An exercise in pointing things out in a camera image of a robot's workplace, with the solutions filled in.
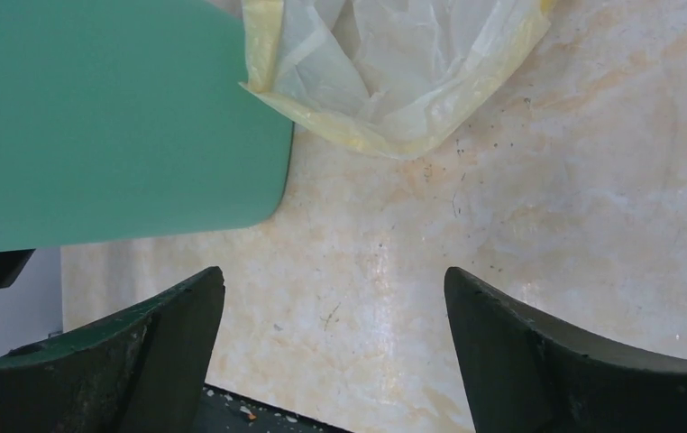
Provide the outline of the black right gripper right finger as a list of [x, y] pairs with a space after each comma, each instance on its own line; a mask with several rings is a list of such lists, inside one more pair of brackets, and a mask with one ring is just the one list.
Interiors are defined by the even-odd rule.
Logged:
[[444, 296], [479, 432], [687, 432], [687, 359], [599, 336], [452, 267]]

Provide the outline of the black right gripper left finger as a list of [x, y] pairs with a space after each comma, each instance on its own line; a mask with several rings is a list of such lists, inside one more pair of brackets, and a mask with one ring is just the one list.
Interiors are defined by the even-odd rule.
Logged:
[[224, 310], [209, 267], [0, 356], [0, 432], [188, 432]]

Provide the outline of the clear yellow-edged plastic bag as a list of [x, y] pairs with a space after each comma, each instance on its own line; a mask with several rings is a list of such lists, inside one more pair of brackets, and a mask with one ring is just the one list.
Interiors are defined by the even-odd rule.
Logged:
[[246, 88], [331, 143], [438, 147], [550, 28], [550, 1], [245, 1]]

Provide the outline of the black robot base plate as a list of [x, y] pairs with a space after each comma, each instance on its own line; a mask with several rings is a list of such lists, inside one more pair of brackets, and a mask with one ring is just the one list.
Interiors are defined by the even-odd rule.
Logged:
[[191, 432], [346, 433], [347, 430], [296, 412], [205, 384]]

